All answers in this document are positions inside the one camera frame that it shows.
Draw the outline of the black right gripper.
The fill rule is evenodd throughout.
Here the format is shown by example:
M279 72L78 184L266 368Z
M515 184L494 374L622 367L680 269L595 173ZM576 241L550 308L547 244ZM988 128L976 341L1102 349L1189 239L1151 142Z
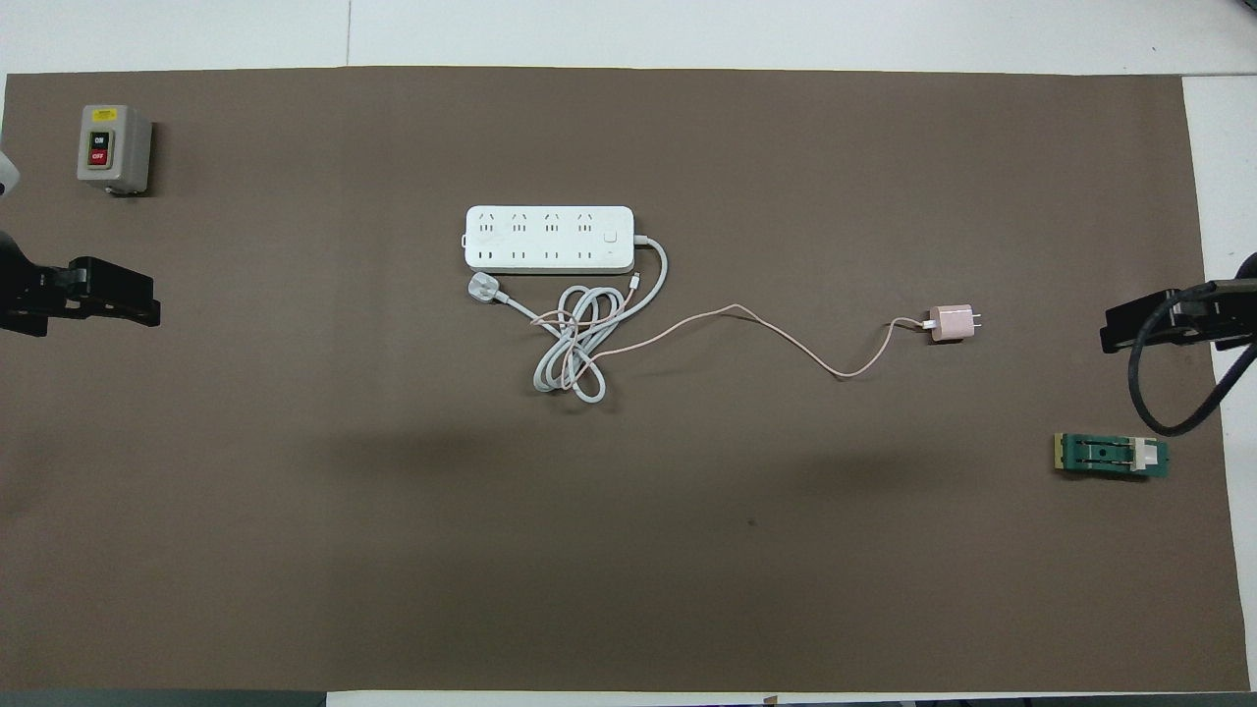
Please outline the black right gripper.
M1213 279L1184 291L1155 291L1106 309L1100 328L1102 353L1131 348L1138 332L1163 301L1177 294L1175 308L1161 316L1146 337L1146 346L1177 338L1180 346L1210 342L1217 351L1244 348L1256 340L1256 278Z

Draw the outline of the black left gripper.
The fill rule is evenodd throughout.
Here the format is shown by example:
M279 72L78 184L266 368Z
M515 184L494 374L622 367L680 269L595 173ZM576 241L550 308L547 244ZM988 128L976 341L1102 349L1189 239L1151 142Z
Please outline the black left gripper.
M157 327L161 313L151 277L91 255L80 255L67 267L39 265L26 259L13 237L1 233L4 330L45 337L49 320L93 316Z

